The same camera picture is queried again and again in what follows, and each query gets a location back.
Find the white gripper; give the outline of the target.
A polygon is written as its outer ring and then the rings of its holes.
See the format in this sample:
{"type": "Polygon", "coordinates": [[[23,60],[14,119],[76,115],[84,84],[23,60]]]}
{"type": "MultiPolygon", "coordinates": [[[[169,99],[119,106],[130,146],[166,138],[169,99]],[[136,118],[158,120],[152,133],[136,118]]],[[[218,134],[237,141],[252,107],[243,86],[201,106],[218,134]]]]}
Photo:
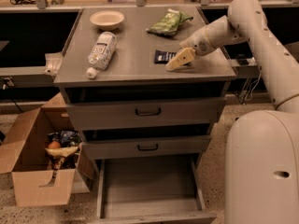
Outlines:
{"type": "Polygon", "coordinates": [[[182,48],[166,65],[167,71],[173,71],[194,60],[195,53],[198,56],[205,56],[213,52],[206,27],[200,28],[190,37],[181,41],[179,46],[182,48]]]}

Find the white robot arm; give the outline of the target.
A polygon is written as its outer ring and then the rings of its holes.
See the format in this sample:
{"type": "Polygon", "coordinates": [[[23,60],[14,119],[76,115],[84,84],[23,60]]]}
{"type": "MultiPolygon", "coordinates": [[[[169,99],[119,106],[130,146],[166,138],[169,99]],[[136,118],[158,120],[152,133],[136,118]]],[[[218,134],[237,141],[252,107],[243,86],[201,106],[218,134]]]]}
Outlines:
{"type": "Polygon", "coordinates": [[[173,71],[219,47],[247,42],[273,104],[232,126],[225,149],[225,224],[299,224],[299,62],[268,28],[259,0],[233,0],[225,16],[180,42],[173,71]]]}

